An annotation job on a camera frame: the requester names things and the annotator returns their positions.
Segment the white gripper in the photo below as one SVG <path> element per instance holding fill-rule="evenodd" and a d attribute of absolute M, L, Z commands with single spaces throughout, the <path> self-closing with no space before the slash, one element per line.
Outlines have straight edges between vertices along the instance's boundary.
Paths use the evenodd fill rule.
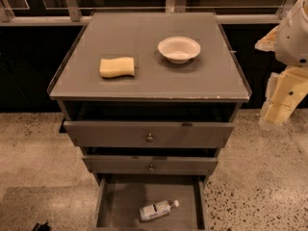
<path fill-rule="evenodd" d="M 259 120 L 261 126 L 282 125 L 308 94 L 307 18 L 283 19 L 279 27 L 272 28 L 255 43 L 255 48 L 275 51 L 276 59 L 287 65 L 280 74 L 270 75 Z"/>

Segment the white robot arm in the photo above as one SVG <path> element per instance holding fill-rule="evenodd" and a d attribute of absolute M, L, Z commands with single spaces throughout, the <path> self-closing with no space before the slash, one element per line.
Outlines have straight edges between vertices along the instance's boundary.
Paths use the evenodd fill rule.
<path fill-rule="evenodd" d="M 308 94 L 308 0 L 297 0 L 255 48 L 272 51 L 286 65 L 280 74 L 270 75 L 260 117 L 264 126 L 281 125 Z"/>

